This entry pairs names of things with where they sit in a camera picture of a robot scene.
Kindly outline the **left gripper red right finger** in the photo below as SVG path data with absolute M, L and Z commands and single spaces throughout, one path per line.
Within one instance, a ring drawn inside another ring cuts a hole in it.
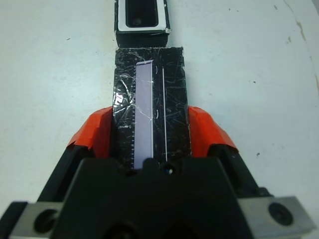
M 226 131 L 199 107 L 189 106 L 188 117 L 192 156 L 219 158 L 237 196 L 258 197 L 259 187 Z

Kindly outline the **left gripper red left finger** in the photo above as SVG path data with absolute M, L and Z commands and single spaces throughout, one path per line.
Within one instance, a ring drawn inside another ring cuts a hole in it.
M 107 158 L 110 154 L 113 108 L 92 113 L 71 137 L 51 173 L 39 202 L 62 202 L 84 158 Z

